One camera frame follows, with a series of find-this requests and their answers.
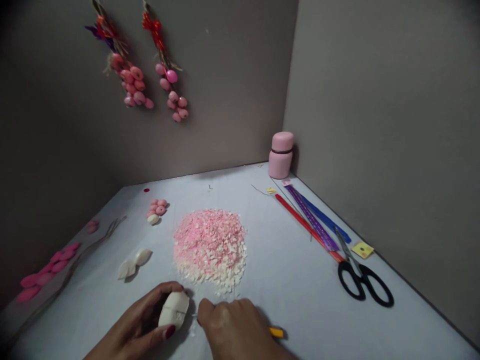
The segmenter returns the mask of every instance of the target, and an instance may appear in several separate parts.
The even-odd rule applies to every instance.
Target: sticker
[[[350,248],[355,254],[360,256],[362,259],[366,259],[374,252],[374,248],[370,245],[367,245],[363,241],[360,241],[357,245]]]

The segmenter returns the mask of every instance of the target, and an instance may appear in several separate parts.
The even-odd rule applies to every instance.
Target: gray cardboard wall
[[[297,175],[480,346],[477,6],[300,1],[283,128]]]
[[[23,1],[5,33],[5,52],[50,99],[122,185],[264,161],[281,131],[297,0],[152,0],[165,42],[184,68],[190,117],[172,120],[155,72],[142,1],[103,0],[145,74],[154,110],[127,109],[115,75],[102,74],[109,49],[84,29],[88,0]]]

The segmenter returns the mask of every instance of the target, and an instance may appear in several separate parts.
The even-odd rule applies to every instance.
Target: hand
[[[163,282],[130,306],[84,360],[137,360],[162,344],[175,332],[175,325],[158,326],[160,312],[171,292],[184,287]]]
[[[248,299],[214,306],[204,298],[198,323],[215,360],[294,359],[272,339],[265,319]]]

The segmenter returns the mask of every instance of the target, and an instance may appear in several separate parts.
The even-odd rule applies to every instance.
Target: pile of soap shavings
[[[176,266],[193,284],[210,281],[218,286],[217,295],[231,293],[245,269],[244,235],[238,214],[219,209],[192,212],[173,236]]]

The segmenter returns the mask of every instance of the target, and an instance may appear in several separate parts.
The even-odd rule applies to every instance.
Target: pink bottle
[[[291,132],[282,131],[273,135],[268,157],[268,175],[274,179],[284,179],[289,175],[293,147],[294,135]]]

